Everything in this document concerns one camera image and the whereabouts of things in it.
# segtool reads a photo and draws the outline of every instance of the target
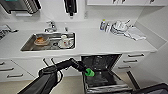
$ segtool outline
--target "white wall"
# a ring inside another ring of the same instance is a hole
[[[140,83],[142,87],[154,84],[148,82],[153,79],[155,79],[154,82],[157,83],[168,83],[168,6],[144,8],[138,19],[138,23],[163,38],[166,43],[158,48],[158,52],[149,55],[142,64],[134,68],[132,72],[138,80],[146,80],[145,84]]]
[[[87,6],[85,0],[77,0],[78,13],[74,19],[70,19],[65,13],[64,0],[39,0],[42,9],[32,17],[16,17],[15,14],[7,14],[0,5],[0,25],[9,24],[12,29],[39,30],[47,28],[45,23],[54,20],[58,28],[63,28],[67,22],[70,28],[95,28],[99,27],[102,19],[107,21],[127,21],[134,24],[144,7],[125,6]]]

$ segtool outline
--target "white cabinet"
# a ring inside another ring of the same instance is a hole
[[[70,58],[74,58],[77,61],[81,61],[80,56],[79,57],[78,56],[77,57],[59,57],[59,58],[57,57],[57,58],[53,58],[53,61],[55,63],[59,63],[59,62],[68,60]],[[63,69],[61,71],[62,71],[64,77],[66,77],[66,76],[79,76],[79,75],[82,75],[81,72],[79,72],[78,70],[74,69],[73,67],[69,67],[68,69]]]
[[[34,77],[11,60],[0,60],[0,82],[33,80]]]
[[[87,5],[166,6],[168,0],[87,0]]]
[[[87,5],[116,5],[118,0],[87,0]]]
[[[146,6],[167,6],[168,0],[147,0]]]
[[[149,53],[122,54],[112,69],[114,72],[127,72],[131,68],[140,64]]]
[[[43,62],[43,59],[23,59],[23,60],[14,60],[14,62],[20,66],[22,69],[30,73],[35,78],[38,77],[38,72],[40,69],[47,67]]]
[[[145,5],[147,0],[119,0],[117,5],[131,5],[131,6],[137,6],[137,5]]]

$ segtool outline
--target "stainless steel sink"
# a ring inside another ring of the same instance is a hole
[[[73,40],[73,45],[70,48],[60,48],[58,46],[58,42],[61,40],[61,36],[66,35],[67,38]],[[48,45],[35,45],[34,41],[38,37],[49,38]],[[41,33],[41,34],[33,34],[26,44],[22,47],[21,51],[41,51],[41,50],[65,50],[65,49],[73,49],[75,48],[75,33]]]

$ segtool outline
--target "green object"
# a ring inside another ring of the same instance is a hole
[[[95,75],[95,73],[90,68],[87,68],[86,71],[87,71],[87,73],[85,73],[86,76],[93,77]]]

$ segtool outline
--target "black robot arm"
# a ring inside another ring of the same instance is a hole
[[[70,58],[69,60],[41,69],[39,71],[39,77],[18,94],[49,94],[52,88],[60,82],[58,81],[57,72],[70,66],[80,72],[87,73],[86,67],[81,61]]]

